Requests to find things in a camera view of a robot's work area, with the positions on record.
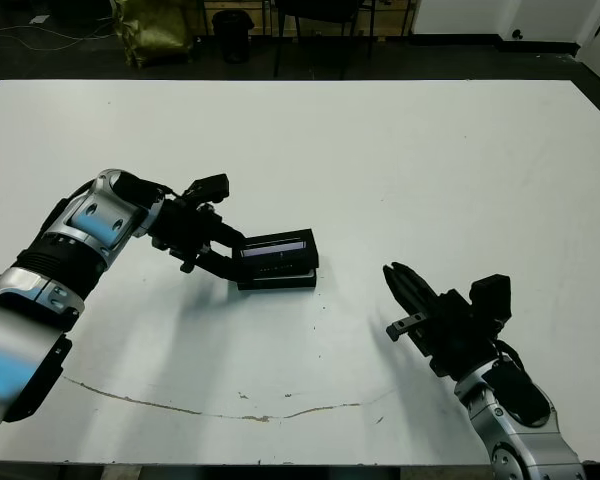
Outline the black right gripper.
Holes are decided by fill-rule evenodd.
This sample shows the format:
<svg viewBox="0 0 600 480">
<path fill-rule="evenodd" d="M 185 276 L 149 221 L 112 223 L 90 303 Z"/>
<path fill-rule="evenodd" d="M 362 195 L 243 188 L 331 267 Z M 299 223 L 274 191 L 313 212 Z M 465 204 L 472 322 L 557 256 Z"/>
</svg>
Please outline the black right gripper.
<svg viewBox="0 0 600 480">
<path fill-rule="evenodd" d="M 414 270 L 399 262 L 384 265 L 382 271 L 394 299 L 407 312 L 386 328 L 387 335 L 394 342 L 408 336 L 436 376 L 462 379 L 498 358 L 493 341 L 457 291 L 437 295 Z"/>
</svg>

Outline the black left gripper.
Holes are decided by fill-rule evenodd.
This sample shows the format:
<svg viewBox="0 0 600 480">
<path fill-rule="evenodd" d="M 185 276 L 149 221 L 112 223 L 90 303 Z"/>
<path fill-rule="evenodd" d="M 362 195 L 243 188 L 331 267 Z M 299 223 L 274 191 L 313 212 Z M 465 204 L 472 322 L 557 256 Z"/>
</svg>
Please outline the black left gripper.
<svg viewBox="0 0 600 480">
<path fill-rule="evenodd" d="M 240 260 L 212 250 L 211 241 L 226 247 L 240 247 L 246 237 L 221 221 L 209 204 L 199 210 L 183 200 L 166 200 L 149 228 L 151 244 L 182 262 L 180 270 L 191 273 L 195 267 L 235 284 L 243 282 Z"/>
</svg>

